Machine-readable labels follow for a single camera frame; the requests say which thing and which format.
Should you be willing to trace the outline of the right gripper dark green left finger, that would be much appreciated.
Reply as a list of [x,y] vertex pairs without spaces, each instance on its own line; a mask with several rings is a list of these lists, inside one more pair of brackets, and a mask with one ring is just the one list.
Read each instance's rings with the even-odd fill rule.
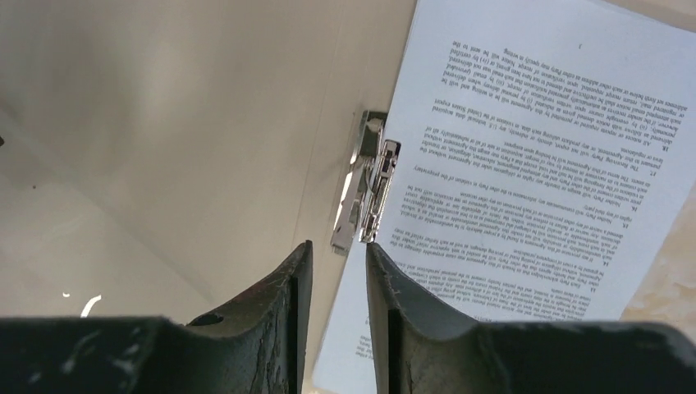
[[4,393],[299,393],[313,245],[228,302],[158,316],[3,318]]

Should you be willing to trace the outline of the printed white paper sheets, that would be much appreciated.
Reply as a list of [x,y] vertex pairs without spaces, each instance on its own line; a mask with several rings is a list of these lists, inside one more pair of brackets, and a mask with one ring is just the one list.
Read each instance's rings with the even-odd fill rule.
[[420,1],[374,240],[482,320],[615,320],[695,180],[695,34],[604,1]]

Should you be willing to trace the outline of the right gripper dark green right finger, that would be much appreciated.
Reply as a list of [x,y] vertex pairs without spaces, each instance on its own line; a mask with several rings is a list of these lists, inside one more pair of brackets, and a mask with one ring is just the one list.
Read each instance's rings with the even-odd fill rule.
[[645,322],[484,323],[365,252],[380,393],[692,393],[695,346]]

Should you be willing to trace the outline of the metal folder clip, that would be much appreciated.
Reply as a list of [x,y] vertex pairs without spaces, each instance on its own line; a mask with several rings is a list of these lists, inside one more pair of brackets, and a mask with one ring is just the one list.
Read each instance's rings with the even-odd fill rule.
[[401,143],[387,139],[388,114],[362,112],[350,156],[330,245],[348,255],[354,241],[375,241],[384,214]]

